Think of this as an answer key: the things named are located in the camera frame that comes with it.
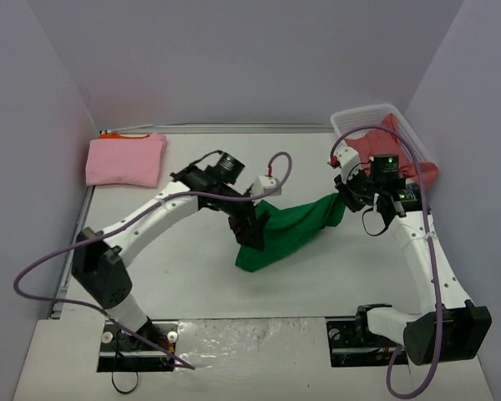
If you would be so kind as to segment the green t shirt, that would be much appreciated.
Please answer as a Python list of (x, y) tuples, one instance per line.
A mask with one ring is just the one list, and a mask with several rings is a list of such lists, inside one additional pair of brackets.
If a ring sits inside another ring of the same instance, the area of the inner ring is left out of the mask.
[(346, 205), (339, 195), (326, 195), (314, 202), (278, 209), (266, 200), (257, 212), (270, 215), (264, 229), (265, 249), (257, 251), (241, 246), (235, 266), (245, 272), (257, 272), (300, 250), (327, 227), (341, 224)]

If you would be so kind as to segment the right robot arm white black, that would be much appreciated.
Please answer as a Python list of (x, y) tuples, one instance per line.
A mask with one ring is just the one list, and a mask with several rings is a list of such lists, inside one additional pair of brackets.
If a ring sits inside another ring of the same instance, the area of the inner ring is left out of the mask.
[(393, 234), (407, 259), (421, 312), (407, 314), (389, 304), (362, 305), (353, 325), (356, 340), (372, 345), (388, 338), (402, 345), (416, 365), (432, 362), (436, 344), (442, 362), (475, 358), (492, 323), (488, 309), (474, 305), (458, 282), (419, 186), (399, 173), (398, 156), (373, 156), (367, 163), (369, 171), (356, 150), (340, 147), (331, 158), (331, 166), (340, 171), (335, 187), (350, 211), (382, 218), (383, 230)]

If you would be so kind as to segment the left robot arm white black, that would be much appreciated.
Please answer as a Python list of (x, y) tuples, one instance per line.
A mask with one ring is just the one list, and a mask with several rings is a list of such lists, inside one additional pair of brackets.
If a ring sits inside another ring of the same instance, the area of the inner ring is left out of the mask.
[(87, 227), (77, 236), (72, 275), (83, 289), (123, 325), (121, 339), (132, 349), (158, 342), (162, 333), (135, 301), (127, 269), (154, 239), (177, 222), (206, 208), (228, 216), (238, 244), (262, 251), (268, 215), (258, 216), (248, 193), (233, 184), (244, 164), (226, 152), (204, 169), (195, 162), (172, 174), (169, 184), (151, 201), (102, 231)]

